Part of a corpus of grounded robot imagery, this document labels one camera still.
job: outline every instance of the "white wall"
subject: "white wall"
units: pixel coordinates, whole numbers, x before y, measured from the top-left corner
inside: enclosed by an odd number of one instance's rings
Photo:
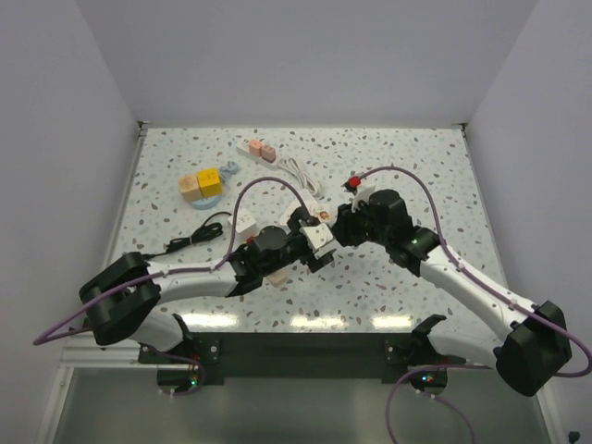
[[[129,106],[159,123],[469,120],[536,0],[78,0]]]
[[[63,344],[33,338],[100,266],[135,121],[73,0],[0,13],[0,441],[32,442]]]
[[[469,125],[512,287],[556,302],[592,346],[592,2],[539,0]],[[570,368],[582,368],[574,351]],[[592,377],[559,384],[563,422],[592,439]]]

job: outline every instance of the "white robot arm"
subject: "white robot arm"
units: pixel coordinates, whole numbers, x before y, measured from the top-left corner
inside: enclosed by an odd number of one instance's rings
[[[242,295],[260,287],[264,276],[296,261],[313,272],[331,263],[337,243],[357,246],[371,241],[383,246],[394,264],[456,298],[480,317],[499,339],[498,347],[486,349],[468,335],[451,334],[438,328],[438,321],[444,319],[440,316],[424,332],[428,343],[417,346],[431,348],[438,355],[457,356],[495,367],[511,387],[527,396],[534,395],[571,359],[569,341],[531,322],[533,320],[524,312],[543,316],[565,328],[563,314],[557,306],[551,302],[540,307],[535,305],[503,288],[460,257],[454,264],[436,233],[413,225],[403,199],[393,190],[360,193],[353,204],[339,207],[332,227],[308,216],[301,208],[294,211],[288,225],[288,233],[278,227],[264,228],[218,267],[214,267],[215,263],[163,265],[145,262],[139,253],[124,255],[82,287],[83,302],[126,280],[142,275],[156,277],[116,293],[87,310],[97,343],[108,345],[130,338],[161,352],[187,356],[193,344],[182,319],[154,310],[157,304],[196,296]],[[489,287],[502,292],[512,305],[498,301],[469,279],[463,270],[470,270]]]

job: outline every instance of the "speckled tabletop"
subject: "speckled tabletop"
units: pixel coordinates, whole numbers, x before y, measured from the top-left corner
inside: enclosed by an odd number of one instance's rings
[[[340,185],[354,171],[390,165],[411,169],[433,192],[449,244],[477,268],[501,282],[500,265],[475,177],[458,129],[149,129],[118,233],[114,258],[124,252],[157,253],[178,236],[191,234],[214,211],[231,211],[239,190],[250,180],[273,175],[297,185],[287,172],[256,165],[236,153],[252,138],[277,147],[322,181],[320,202],[339,205],[349,195]],[[225,187],[222,201],[209,211],[185,203],[180,176],[233,160],[240,172]],[[418,224],[434,229],[421,189],[406,177],[379,173],[369,181],[392,188],[405,199]],[[276,224],[293,200],[276,183],[251,189],[244,207],[257,214],[258,227]],[[227,228],[226,218],[222,217]],[[160,259],[167,263],[203,262],[220,257],[228,233]],[[365,244],[339,249],[335,262],[315,274],[300,265],[276,289],[265,283],[237,298],[195,298],[159,306],[179,313],[193,331],[410,331],[432,314],[448,317],[458,334],[494,338],[483,322],[443,290],[390,265],[381,247]]]

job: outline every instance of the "power strip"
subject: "power strip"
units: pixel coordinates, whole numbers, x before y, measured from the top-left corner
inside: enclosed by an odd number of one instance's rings
[[[237,151],[244,155],[245,157],[248,157],[249,159],[253,160],[254,162],[256,162],[259,165],[263,165],[264,167],[267,167],[273,171],[276,171],[278,169],[278,165],[279,165],[279,156],[278,153],[276,153],[276,160],[274,160],[273,162],[267,162],[263,157],[259,157],[256,155],[252,155],[251,153],[249,153],[249,147],[241,145],[241,144],[237,144]]]

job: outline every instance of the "yellow cube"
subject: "yellow cube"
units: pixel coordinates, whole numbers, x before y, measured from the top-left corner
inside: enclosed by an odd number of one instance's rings
[[[179,179],[179,191],[187,202],[197,201],[204,197],[200,185],[197,183],[197,174],[190,174]]]
[[[203,197],[212,197],[222,194],[222,182],[215,168],[204,169],[197,173],[197,181]]]

